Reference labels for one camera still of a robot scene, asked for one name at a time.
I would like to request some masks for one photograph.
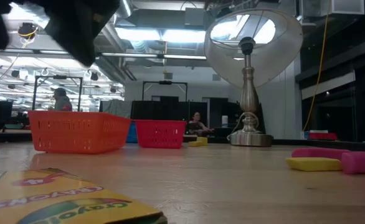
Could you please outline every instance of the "yellow crayon box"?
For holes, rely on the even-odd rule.
[[[0,223],[166,224],[162,212],[59,169],[0,174]]]

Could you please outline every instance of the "red object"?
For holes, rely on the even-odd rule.
[[[71,111],[72,110],[72,106],[70,104],[66,104],[63,108],[63,111]]]
[[[96,154],[123,147],[131,120],[107,113],[29,111],[34,149]]]
[[[365,152],[343,153],[342,168],[346,174],[365,174]]]
[[[179,149],[184,139],[185,121],[135,120],[141,147]]]
[[[320,139],[320,140],[338,140],[338,136],[335,133],[309,133],[308,139]]]
[[[345,152],[350,152],[350,150],[327,149],[320,147],[302,148],[302,149],[295,149],[292,152],[292,157],[324,157],[324,158],[341,160],[342,154]]]

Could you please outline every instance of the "yellow sponge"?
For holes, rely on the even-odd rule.
[[[196,141],[200,141],[200,142],[202,142],[202,145],[203,145],[203,146],[207,146],[207,138],[204,138],[204,137],[197,137],[197,138],[196,138]]]
[[[198,146],[203,146],[203,143],[200,141],[194,141],[194,142],[189,142],[188,146],[190,147],[198,147]]]
[[[302,171],[336,171],[342,169],[338,159],[321,157],[288,158],[287,164],[292,169]]]

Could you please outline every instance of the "orange plastic basket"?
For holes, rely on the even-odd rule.
[[[123,147],[130,119],[107,113],[29,111],[34,149],[96,154]]]
[[[135,120],[141,147],[179,149],[184,139],[185,121]]]

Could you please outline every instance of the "lamp shade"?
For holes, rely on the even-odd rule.
[[[251,54],[256,87],[279,75],[295,59],[303,42],[296,18],[274,9],[246,9],[216,20],[206,32],[204,48],[212,68],[229,83],[242,88],[244,55],[238,43],[253,37]]]

